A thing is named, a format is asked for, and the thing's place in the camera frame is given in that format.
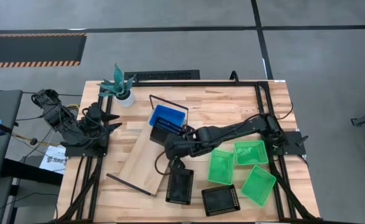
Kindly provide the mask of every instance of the white paper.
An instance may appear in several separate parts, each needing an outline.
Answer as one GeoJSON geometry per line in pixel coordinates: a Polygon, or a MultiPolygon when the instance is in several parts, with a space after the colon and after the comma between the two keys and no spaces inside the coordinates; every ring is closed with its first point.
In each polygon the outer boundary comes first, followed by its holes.
{"type": "Polygon", "coordinates": [[[65,148],[63,146],[49,146],[40,164],[40,169],[63,174],[66,168],[65,148]]]}

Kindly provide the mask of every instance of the hazard stripe mat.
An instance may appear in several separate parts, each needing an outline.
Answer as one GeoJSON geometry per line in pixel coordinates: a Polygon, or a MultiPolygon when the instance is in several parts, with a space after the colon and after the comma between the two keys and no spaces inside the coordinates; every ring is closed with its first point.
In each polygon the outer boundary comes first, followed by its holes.
{"type": "Polygon", "coordinates": [[[0,34],[0,68],[77,66],[87,34],[0,34]]]}

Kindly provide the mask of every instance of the gray floor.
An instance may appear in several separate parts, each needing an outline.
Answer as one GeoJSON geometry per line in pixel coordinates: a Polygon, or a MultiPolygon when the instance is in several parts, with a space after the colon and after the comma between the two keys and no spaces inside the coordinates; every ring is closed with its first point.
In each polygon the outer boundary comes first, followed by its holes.
{"type": "MultiPolygon", "coordinates": [[[[365,0],[257,1],[264,26],[365,24],[365,0]]],[[[250,1],[0,1],[0,29],[241,25],[254,25],[250,1]]],[[[349,121],[365,113],[365,30],[264,35],[274,78],[287,81],[298,126],[309,135],[305,145],[321,216],[365,223],[365,126],[349,121]]],[[[86,80],[111,78],[114,62],[125,72],[200,69],[202,79],[224,79],[236,70],[241,79],[265,78],[255,31],[107,33],[88,35],[79,67],[1,68],[0,89],[81,94],[86,80]]],[[[40,114],[29,97],[23,97],[19,118],[40,114]]],[[[78,103],[80,97],[62,100],[78,103]]],[[[42,138],[48,129],[37,120],[16,131],[42,138]]],[[[7,157],[19,160],[29,151],[12,141],[7,157]]],[[[43,201],[23,208],[17,223],[51,219],[53,202],[43,201]]]]}

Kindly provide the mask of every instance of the white pot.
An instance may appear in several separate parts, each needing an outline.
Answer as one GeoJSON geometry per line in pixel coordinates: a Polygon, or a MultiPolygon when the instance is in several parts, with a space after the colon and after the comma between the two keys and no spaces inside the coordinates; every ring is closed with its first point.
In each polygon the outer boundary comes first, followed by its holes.
{"type": "Polygon", "coordinates": [[[134,94],[133,94],[132,90],[130,90],[130,95],[128,96],[127,99],[119,100],[117,97],[115,97],[115,99],[117,100],[117,102],[119,102],[120,106],[122,106],[122,107],[129,107],[135,101],[134,94]]]}

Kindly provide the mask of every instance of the black floor mat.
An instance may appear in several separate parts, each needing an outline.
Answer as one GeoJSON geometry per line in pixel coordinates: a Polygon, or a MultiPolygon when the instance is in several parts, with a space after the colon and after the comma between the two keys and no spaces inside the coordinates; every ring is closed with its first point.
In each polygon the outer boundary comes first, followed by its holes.
{"type": "Polygon", "coordinates": [[[0,34],[0,68],[76,66],[87,34],[0,34]]]}
{"type": "Polygon", "coordinates": [[[124,79],[137,75],[138,80],[199,80],[199,70],[154,71],[154,72],[125,72],[124,79]]]}

